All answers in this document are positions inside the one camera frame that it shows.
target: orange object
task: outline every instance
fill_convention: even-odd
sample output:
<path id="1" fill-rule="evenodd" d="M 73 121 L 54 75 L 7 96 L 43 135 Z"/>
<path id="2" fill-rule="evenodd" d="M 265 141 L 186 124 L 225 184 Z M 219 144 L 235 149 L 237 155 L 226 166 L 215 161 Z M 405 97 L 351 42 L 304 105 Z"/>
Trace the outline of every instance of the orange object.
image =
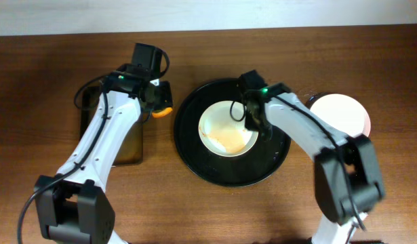
<path id="1" fill-rule="evenodd" d="M 153 117 L 154 118 L 162 118 L 162 117 L 170 114 L 171 112 L 172 112 L 172 108 L 171 107 L 165 108 L 165 109 L 163 109 L 162 111 L 160 111 L 158 113 L 154 113 L 153 112 Z"/>

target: black disc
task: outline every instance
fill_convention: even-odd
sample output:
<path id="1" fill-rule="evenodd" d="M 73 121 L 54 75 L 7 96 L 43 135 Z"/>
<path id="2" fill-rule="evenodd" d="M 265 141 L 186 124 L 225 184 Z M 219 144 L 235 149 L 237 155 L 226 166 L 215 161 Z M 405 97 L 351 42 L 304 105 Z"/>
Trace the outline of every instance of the black disc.
<path id="1" fill-rule="evenodd" d="M 285 159 L 291 139 L 273 127 L 271 140 L 258 136 L 255 145 L 237 157 L 219 156 L 206 148 L 199 137 L 198 124 L 211 105 L 240 102 L 237 79 L 220 79 L 192 92 L 182 103 L 174 125 L 175 145 L 182 160 L 198 176 L 221 186 L 247 186 L 270 176 Z"/>

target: white circle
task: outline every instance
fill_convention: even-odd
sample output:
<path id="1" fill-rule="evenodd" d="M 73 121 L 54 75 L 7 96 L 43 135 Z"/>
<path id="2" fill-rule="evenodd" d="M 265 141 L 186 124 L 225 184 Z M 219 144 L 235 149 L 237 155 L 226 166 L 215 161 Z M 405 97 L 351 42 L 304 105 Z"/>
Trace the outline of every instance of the white circle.
<path id="1" fill-rule="evenodd" d="M 235 157 L 247 152 L 258 139 L 257 131 L 244 127 L 244 120 L 234 121 L 229 109 L 233 101 L 221 101 L 208 107 L 199 120 L 198 132 L 202 143 L 213 153 L 223 157 Z M 235 119 L 243 116 L 243 105 L 234 103 Z"/>
<path id="2" fill-rule="evenodd" d="M 337 130 L 355 137 L 369 136 L 370 116 L 365 108 L 353 98 L 341 94 L 329 94 L 312 104 L 311 112 Z"/>

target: brown floor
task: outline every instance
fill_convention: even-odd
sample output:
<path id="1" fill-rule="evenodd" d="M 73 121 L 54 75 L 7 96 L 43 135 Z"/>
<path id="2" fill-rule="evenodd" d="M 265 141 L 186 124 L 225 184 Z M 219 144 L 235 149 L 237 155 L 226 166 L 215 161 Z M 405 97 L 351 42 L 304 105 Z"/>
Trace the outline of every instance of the brown floor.
<path id="1" fill-rule="evenodd" d="M 0 243 L 16 242 L 37 177 L 54 175 L 77 145 L 77 88 L 129 62 L 135 42 L 169 54 L 175 112 L 206 81 L 252 69 L 303 101 L 316 92 L 358 99 L 371 117 L 387 198 L 355 238 L 417 243 L 417 25 L 0 37 Z M 313 164 L 296 144 L 267 180 L 215 186 L 178 156 L 174 117 L 150 121 L 143 163 L 114 168 L 108 179 L 115 230 L 125 240 L 267 243 L 315 232 Z M 25 243 L 49 243 L 37 221 L 32 206 Z"/>

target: black plate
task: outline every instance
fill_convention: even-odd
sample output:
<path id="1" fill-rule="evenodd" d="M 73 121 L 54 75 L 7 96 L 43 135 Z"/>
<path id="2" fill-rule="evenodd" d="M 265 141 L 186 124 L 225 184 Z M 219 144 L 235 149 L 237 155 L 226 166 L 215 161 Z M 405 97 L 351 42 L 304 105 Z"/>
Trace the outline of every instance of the black plate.
<path id="1" fill-rule="evenodd" d="M 199 137 L 198 124 L 203 112 L 220 101 L 240 101 L 237 79 L 220 79 L 192 92 L 176 115 L 174 139 L 187 166 L 198 176 L 221 186 L 247 186 L 269 177 L 285 159 L 291 139 L 273 127 L 272 139 L 258 136 L 255 145 L 237 157 L 222 157 L 206 148 Z"/>

